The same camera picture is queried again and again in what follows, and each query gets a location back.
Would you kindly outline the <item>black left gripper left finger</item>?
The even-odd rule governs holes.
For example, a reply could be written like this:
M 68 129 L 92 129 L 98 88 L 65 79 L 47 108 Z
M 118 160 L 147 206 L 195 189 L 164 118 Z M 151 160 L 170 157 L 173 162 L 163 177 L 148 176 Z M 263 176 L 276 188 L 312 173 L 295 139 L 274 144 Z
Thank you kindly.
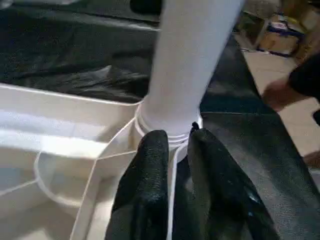
M 168 227 L 169 143 L 164 130 L 153 130 L 119 181 L 106 240 L 164 240 Z

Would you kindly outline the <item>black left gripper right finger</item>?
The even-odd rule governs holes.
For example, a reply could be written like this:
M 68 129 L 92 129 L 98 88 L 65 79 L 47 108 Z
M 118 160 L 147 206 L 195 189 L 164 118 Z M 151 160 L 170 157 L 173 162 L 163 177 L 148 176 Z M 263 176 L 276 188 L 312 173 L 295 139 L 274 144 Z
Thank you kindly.
M 274 221 L 258 191 L 222 142 L 192 123 L 187 158 L 191 171 L 199 237 L 238 238 L 247 225 L 254 240 L 278 240 Z

